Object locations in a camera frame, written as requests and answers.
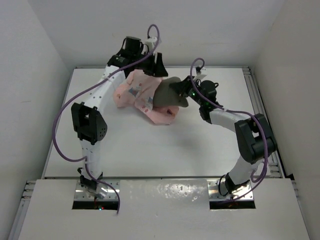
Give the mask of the pink cartoon pillowcase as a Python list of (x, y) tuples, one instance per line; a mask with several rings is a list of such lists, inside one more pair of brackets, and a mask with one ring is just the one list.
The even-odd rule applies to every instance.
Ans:
[(180, 107), (153, 106), (155, 91), (162, 80), (165, 79), (148, 76), (142, 70), (134, 70), (115, 90), (113, 100), (118, 108), (136, 108), (156, 125), (169, 125), (175, 119)]

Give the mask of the grey pillow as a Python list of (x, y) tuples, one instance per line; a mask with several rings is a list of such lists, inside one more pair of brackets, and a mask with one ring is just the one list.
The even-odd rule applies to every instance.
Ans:
[(188, 107), (188, 100), (183, 96), (179, 96), (172, 88), (170, 88), (170, 84), (180, 82), (181, 79), (176, 76), (163, 79), (154, 92), (153, 106), (155, 108)]

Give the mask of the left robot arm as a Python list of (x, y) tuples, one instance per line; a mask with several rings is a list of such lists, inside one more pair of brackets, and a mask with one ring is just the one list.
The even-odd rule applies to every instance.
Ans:
[(80, 185), (95, 197), (103, 199), (110, 190), (101, 182), (101, 141), (108, 131), (103, 117), (105, 106), (117, 87), (136, 69), (152, 77), (168, 76), (162, 54), (156, 52), (159, 42), (159, 37), (155, 36), (149, 36), (145, 41), (127, 36), (121, 49), (107, 62), (100, 85), (90, 91), (85, 101), (71, 106), (73, 129), (80, 140), (84, 157), (83, 167), (78, 169)]

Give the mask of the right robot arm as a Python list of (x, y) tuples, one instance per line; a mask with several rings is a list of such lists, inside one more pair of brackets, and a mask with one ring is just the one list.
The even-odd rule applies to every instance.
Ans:
[(235, 133), (240, 156), (218, 187), (221, 196), (232, 194), (248, 182), (260, 182), (267, 172), (268, 157), (278, 149), (275, 136), (266, 117), (258, 113), (227, 110), (217, 102), (217, 82), (192, 80), (169, 84), (177, 95), (191, 98), (199, 105), (201, 118)]

